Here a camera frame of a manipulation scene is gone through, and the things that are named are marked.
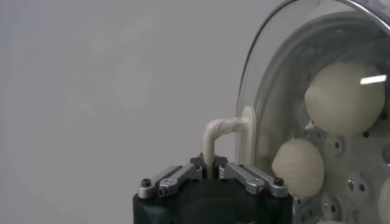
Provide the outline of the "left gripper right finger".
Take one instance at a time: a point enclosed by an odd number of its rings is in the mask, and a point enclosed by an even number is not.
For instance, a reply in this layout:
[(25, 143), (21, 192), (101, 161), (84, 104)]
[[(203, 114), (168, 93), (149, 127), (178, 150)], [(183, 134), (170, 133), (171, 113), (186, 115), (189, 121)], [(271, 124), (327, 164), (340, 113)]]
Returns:
[(282, 178), (274, 178), (255, 166), (228, 162), (225, 157), (215, 156), (214, 160), (219, 179), (234, 179), (251, 195), (268, 192), (273, 197), (288, 196), (288, 188)]

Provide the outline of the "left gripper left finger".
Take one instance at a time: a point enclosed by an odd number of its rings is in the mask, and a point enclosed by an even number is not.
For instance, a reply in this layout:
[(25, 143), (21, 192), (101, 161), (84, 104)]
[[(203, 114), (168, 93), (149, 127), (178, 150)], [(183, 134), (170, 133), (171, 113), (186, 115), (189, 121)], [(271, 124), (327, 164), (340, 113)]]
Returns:
[(181, 185), (188, 180), (204, 177), (203, 154), (191, 158), (184, 166), (170, 166), (152, 178), (144, 178), (138, 186), (138, 198), (168, 197), (178, 193)]

